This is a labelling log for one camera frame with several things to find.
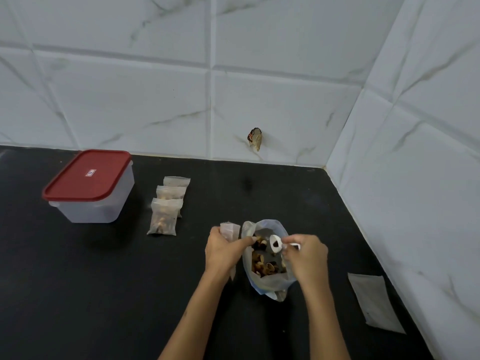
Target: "red lid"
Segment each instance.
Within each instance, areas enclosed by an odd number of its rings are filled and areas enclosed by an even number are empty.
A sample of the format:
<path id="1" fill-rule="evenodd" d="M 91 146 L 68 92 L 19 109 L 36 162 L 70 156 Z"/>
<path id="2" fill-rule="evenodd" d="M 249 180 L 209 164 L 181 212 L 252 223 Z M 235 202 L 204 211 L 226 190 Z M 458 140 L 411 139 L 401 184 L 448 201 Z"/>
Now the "red lid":
<path id="1" fill-rule="evenodd" d="M 109 196 L 132 156 L 128 151 L 85 150 L 43 189 L 47 201 L 99 201 Z"/>

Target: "right hand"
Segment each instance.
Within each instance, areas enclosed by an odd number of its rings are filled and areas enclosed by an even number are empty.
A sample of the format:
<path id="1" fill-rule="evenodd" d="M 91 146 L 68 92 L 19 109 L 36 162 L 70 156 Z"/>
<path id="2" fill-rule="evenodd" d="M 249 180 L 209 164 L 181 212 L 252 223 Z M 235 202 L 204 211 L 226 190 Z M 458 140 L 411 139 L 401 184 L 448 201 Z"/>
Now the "right hand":
<path id="1" fill-rule="evenodd" d="M 303 290 L 311 288 L 328 289 L 328 248 L 315 235 L 295 234 L 282 238 L 282 243 L 287 244 L 282 254 L 291 262 L 293 274 Z M 293 244 L 301 245 L 300 250 Z"/>

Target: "black countertop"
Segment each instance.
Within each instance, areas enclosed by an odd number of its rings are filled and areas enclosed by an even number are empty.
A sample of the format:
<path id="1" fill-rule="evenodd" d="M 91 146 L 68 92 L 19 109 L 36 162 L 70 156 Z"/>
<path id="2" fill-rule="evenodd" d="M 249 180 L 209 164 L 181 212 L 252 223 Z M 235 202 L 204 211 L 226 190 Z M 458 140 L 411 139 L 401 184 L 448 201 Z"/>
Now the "black countertop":
<path id="1" fill-rule="evenodd" d="M 73 151 L 0 147 L 0 357 L 156 359 L 195 290 L 212 226 L 279 220 L 329 248 L 329 277 L 352 359 L 431 359 L 390 282 L 407 335 L 365 324 L 347 272 L 383 275 L 322 169 L 134 156 L 115 223 L 70 223 L 41 199 Z M 190 177 L 177 236 L 147 236 L 157 185 Z M 206 359 L 309 359 L 298 283 L 283 303 L 250 286 L 241 261 L 224 289 Z"/>

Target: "left hand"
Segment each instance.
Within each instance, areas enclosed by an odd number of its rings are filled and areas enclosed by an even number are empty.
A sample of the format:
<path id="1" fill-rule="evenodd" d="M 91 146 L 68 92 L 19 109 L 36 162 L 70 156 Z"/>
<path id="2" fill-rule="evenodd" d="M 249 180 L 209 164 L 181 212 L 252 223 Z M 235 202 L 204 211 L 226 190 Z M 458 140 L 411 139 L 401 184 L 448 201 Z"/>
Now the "left hand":
<path id="1" fill-rule="evenodd" d="M 212 227 L 205 247 L 205 274 L 219 279 L 225 284 L 229 278 L 230 268 L 237 264 L 243 251 L 252 246 L 251 236 L 228 242 L 218 226 Z"/>

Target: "clear plastic container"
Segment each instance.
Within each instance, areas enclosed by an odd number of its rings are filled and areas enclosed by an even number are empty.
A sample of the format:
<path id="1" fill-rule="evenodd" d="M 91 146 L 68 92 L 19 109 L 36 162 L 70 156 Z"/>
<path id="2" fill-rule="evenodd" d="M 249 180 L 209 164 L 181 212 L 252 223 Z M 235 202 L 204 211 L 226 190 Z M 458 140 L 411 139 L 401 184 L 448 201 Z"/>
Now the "clear plastic container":
<path id="1" fill-rule="evenodd" d="M 43 198 L 71 222 L 115 221 L 135 183 L 132 164 L 126 151 L 83 151 L 44 189 Z"/>

